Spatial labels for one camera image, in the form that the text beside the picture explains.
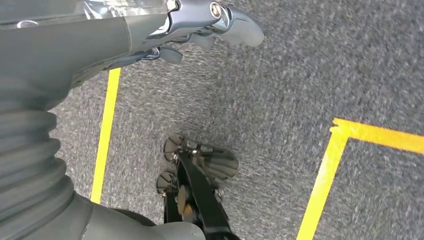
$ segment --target gray plastic casing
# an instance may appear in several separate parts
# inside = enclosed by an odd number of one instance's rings
[[[165,18],[0,31],[0,240],[205,239],[191,223],[142,226],[78,195],[65,161],[55,157],[60,142],[49,137],[56,116],[47,111],[114,59],[143,50]]]

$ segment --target robotic hand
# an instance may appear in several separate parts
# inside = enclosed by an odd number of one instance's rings
[[[180,64],[183,55],[168,43],[193,43],[202,49],[211,48],[216,37],[230,44],[256,47],[264,40],[261,28],[246,14],[210,0],[169,0],[170,12],[165,23],[151,33],[143,43],[147,50],[121,57],[105,68],[111,70],[138,61],[163,59],[170,64]]]
[[[71,88],[138,61],[178,64],[169,43],[207,49],[217,37],[255,47],[264,34],[214,0],[0,0],[0,240],[238,239],[213,181],[235,174],[229,152],[168,144],[177,181],[158,181],[166,224],[150,227],[77,194],[49,137],[48,110]]]

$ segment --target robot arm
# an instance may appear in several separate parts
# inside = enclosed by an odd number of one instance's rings
[[[216,37],[257,46],[264,35],[212,0],[0,0],[0,240],[205,239],[194,224],[142,226],[75,193],[47,111],[102,70],[179,63],[168,43]]]

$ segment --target yellow floor marking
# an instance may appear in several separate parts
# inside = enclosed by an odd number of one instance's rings
[[[337,167],[349,138],[424,155],[424,136],[335,118],[331,137],[297,234],[297,240],[312,240],[327,201]]]
[[[112,123],[114,122],[120,74],[120,68],[109,71],[106,99],[104,101],[103,120],[101,122],[100,138],[98,140],[97,158],[95,160],[94,178],[91,190],[91,201],[96,204],[100,203],[102,196],[103,179],[105,177],[106,159],[108,158]]]

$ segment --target carpeted floor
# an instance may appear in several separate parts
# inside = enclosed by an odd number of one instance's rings
[[[160,223],[166,136],[240,161],[224,207],[245,240],[295,239],[334,117],[424,135],[424,1],[226,1],[263,26],[258,48],[182,46],[183,64],[122,70],[102,204]],[[53,112],[76,190],[89,197],[102,73]],[[424,239],[424,157],[350,140],[315,239]]]

